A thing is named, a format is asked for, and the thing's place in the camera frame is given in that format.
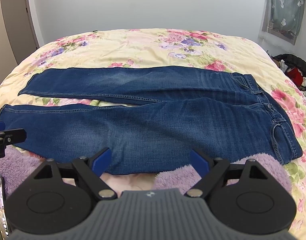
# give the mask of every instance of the denim pant leg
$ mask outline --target denim pant leg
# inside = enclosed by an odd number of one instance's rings
[[[180,66],[48,69],[35,74],[19,95],[134,105],[201,97],[235,105],[258,103],[254,95],[241,90],[245,82],[240,76]]]
[[[16,146],[58,162],[109,147],[111,174],[173,170],[189,164],[192,148],[231,162],[265,152],[288,163],[301,153],[261,103],[197,98],[136,107],[5,105],[0,121],[26,130],[26,141]]]

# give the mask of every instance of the red clothing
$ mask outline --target red clothing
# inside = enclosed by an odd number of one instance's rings
[[[292,82],[297,86],[300,87],[303,83],[303,76],[299,72],[298,68],[293,68],[291,71],[285,73]]]

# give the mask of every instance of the pile of clothes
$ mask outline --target pile of clothes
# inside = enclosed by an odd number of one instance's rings
[[[273,60],[301,91],[306,91],[306,62],[303,59],[292,54],[280,54]]]

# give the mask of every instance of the black jacket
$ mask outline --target black jacket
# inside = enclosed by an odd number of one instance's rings
[[[290,68],[297,67],[302,72],[302,76],[306,77],[306,62],[303,59],[292,54],[280,54],[273,57],[273,59],[277,61],[284,60],[284,63]]]

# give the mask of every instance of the jeans pocket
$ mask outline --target jeans pocket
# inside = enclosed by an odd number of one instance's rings
[[[245,77],[243,75],[233,75],[232,73],[230,73],[231,78],[237,82],[241,87],[250,90],[250,87],[247,83],[247,81],[245,80]]]
[[[295,152],[283,125],[273,123],[271,127],[271,142],[276,159],[281,165],[287,164],[295,159]]]

